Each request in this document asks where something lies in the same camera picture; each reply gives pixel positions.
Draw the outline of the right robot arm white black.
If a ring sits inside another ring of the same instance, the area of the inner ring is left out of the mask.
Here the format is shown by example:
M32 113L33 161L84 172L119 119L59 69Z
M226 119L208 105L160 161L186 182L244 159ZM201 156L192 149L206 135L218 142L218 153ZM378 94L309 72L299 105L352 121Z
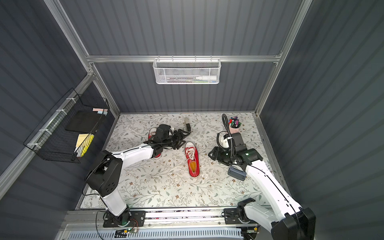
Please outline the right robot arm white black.
M235 209L225 209L227 224L257 223L268 230L274 240L313 240L316 216L304 209L276 180L256 149L248 149L240 133L217 134L217 146L208 154L229 167L229 176L244 181L251 178L271 206L267 210L253 198L238 202Z

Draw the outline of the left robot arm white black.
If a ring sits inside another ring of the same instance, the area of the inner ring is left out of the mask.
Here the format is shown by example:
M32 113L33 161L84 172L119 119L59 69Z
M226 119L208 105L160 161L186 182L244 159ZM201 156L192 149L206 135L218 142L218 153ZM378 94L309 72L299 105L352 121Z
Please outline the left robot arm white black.
M91 167L86 177L86 184L100 196L110 214L120 217L128 211L128 206L118 190L122 170L140 161L160 155L164 149L178 150L191 134L191 124L186 123L186 130L173 130L171 126L161 124L155 134L141 145L120 152L102 151L99 159Z

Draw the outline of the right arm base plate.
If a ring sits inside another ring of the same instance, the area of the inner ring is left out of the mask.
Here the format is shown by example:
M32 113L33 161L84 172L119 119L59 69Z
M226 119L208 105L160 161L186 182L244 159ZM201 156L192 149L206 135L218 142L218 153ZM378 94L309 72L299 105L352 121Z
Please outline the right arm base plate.
M225 208L222 212L222 217L224 218L226 225L257 224L252 220L241 220L237 208Z

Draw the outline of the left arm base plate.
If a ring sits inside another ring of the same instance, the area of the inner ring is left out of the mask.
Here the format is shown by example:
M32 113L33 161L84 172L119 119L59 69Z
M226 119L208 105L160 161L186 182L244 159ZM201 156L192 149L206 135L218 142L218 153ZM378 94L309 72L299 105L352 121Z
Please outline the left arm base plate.
M133 228L142 227L146 218L145 211L124 211L120 216L114 216L109 211L103 215L104 228Z

